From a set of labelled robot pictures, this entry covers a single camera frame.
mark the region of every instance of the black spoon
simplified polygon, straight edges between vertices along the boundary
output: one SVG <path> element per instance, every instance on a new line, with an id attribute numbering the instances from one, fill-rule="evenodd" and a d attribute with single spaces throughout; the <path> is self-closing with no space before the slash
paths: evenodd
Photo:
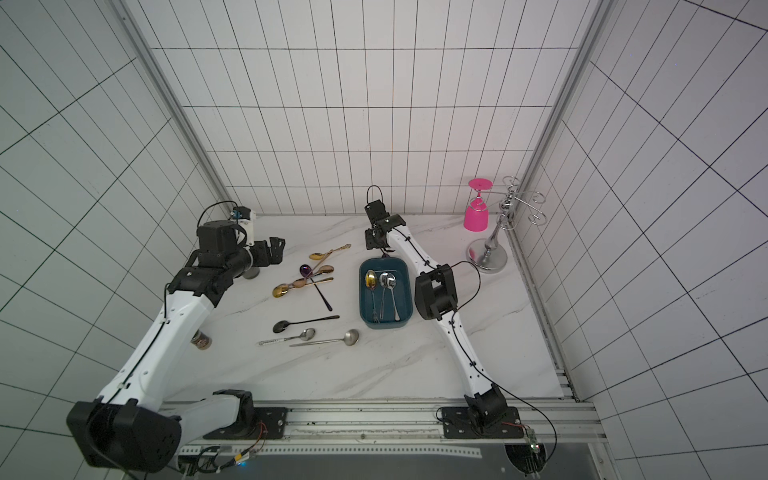
<path id="1" fill-rule="evenodd" d="M 319 293 L 319 294 L 320 294 L 320 298 L 322 298 L 322 299 L 323 299 L 323 302 L 325 302 L 325 304 L 326 304 L 326 307 L 328 308 L 328 311 L 329 311 L 329 312 L 332 312 L 332 311 L 333 311 L 333 308 L 331 307 L 331 304 L 330 304 L 330 303 L 328 303 L 328 300 L 326 300 L 326 296 L 325 296 L 325 295 L 323 295 L 323 292 L 321 292 L 321 291 L 320 291 L 320 287 L 319 287 L 319 286 L 317 286 L 317 285 L 316 285 L 316 284 L 315 284 L 315 283 L 312 281 L 312 279 L 310 278 L 310 277 L 312 276 L 312 267 L 311 267 L 311 266 L 309 266 L 309 265 L 306 265 L 306 264 L 304 264 L 304 265 L 302 265 L 302 266 L 300 266 L 300 267 L 299 267 L 299 273 L 301 273 L 301 276 L 303 276 L 305 279 L 309 280 L 309 281 L 310 281 L 310 282 L 311 282 L 311 283 L 312 283 L 312 284 L 315 286 L 315 288 L 317 289 L 317 293 Z"/>
<path id="2" fill-rule="evenodd" d="M 296 325 L 297 323 L 319 322 L 320 320 L 331 320 L 335 318 L 341 318 L 341 317 L 338 315 L 331 315 L 331 316 L 324 316 L 321 319 L 304 320 L 303 322 L 288 322 L 286 320 L 280 320 L 278 323 L 275 323 L 275 326 L 272 327 L 272 331 L 275 333 L 280 333 L 284 331 L 286 328 L 288 328 L 288 325 Z"/>

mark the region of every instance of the marble countertop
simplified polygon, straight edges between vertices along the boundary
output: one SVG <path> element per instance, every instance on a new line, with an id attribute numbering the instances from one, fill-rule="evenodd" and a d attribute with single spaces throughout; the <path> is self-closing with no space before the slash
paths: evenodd
<path id="1" fill-rule="evenodd" d="M 404 219 L 418 242 L 440 263 L 465 260 L 475 238 L 462 216 L 408 215 Z M 368 328 L 359 316 L 358 267 L 380 257 L 366 250 L 367 217 L 260 217 L 256 237 L 286 240 L 283 262 L 261 270 L 253 280 L 237 279 L 201 329 L 213 338 L 207 350 L 189 345 L 167 389 L 167 400 L 190 401 L 218 389 L 245 389 L 257 400 L 320 399 L 460 399 L 464 395 L 455 358 L 433 321 L 414 310 L 397 329 Z M 509 253 L 506 240 L 500 239 Z M 333 306 L 328 312 L 313 288 L 272 297 L 272 288 L 297 278 L 308 255 L 351 243 L 326 262 L 333 282 L 321 286 Z M 411 285 L 414 270 L 411 269 Z M 477 273 L 468 264 L 454 268 L 459 303 L 477 289 Z M 290 326 L 272 333 L 278 320 L 300 321 L 338 314 L 339 319 Z M 482 288 L 462 309 L 462 322 L 485 371 L 499 385 L 521 397 L 559 397 L 562 390 L 531 303 L 510 254 L 500 273 L 482 275 Z M 303 327 L 317 330 L 316 340 L 342 338 L 351 328 L 360 340 L 290 348 L 299 340 L 258 346 L 260 340 L 295 336 Z"/>

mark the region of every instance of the blue tray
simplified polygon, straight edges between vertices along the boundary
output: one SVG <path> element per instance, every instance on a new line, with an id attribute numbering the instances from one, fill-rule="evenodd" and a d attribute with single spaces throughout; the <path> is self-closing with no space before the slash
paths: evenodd
<path id="1" fill-rule="evenodd" d="M 395 321 L 395 310 L 392 308 L 392 294 L 389 289 L 376 285 L 371 298 L 371 290 L 366 286 L 366 272 L 376 272 L 376 281 L 382 272 L 390 272 L 395 275 L 395 304 L 400 314 L 400 321 Z M 408 275 L 408 266 L 399 258 L 371 258 L 360 265 L 360 317 L 366 325 L 372 329 L 395 329 L 404 326 L 413 315 L 413 300 L 411 299 L 411 281 Z M 381 304 L 384 296 L 384 315 L 382 318 Z M 373 306 L 379 314 L 379 322 L 373 322 Z"/>

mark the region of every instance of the stand base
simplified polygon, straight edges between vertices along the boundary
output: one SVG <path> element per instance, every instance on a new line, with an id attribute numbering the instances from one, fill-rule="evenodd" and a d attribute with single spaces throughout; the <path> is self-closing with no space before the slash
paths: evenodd
<path id="1" fill-rule="evenodd" d="M 507 252 L 501 246 L 488 252 L 485 249 L 485 238 L 478 238 L 467 247 L 467 260 L 485 273 L 496 273 L 507 264 Z"/>
<path id="2" fill-rule="evenodd" d="M 515 407 L 507 407 L 502 420 L 486 432 L 479 432 L 470 426 L 469 408 L 467 407 L 442 407 L 442 434 L 447 439 L 521 439 L 525 436 L 525 430 L 521 427 L 520 414 Z"/>

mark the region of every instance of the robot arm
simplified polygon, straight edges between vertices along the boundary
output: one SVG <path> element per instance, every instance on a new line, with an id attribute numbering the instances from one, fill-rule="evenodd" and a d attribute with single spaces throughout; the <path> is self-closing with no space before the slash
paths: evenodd
<path id="1" fill-rule="evenodd" d="M 413 240 L 406 222 L 398 214 L 390 215 L 380 200 L 366 205 L 366 213 L 371 221 L 371 228 L 366 230 L 366 248 L 396 248 L 419 273 L 415 280 L 416 309 L 422 318 L 435 319 L 451 347 L 461 372 L 470 420 L 478 431 L 485 431 L 505 414 L 507 402 L 498 385 L 485 373 L 464 331 L 451 267 L 438 265 Z"/>
<path id="2" fill-rule="evenodd" d="M 77 402 L 67 425 L 92 466 L 157 472 L 180 446 L 213 430 L 250 433 L 248 392 L 221 391 L 173 412 L 158 413 L 168 377 L 185 346 L 239 276 L 283 260 L 285 240 L 253 238 L 251 212 L 236 207 L 231 220 L 197 228 L 200 249 L 167 287 L 152 326 L 118 374 L 93 402 Z"/>

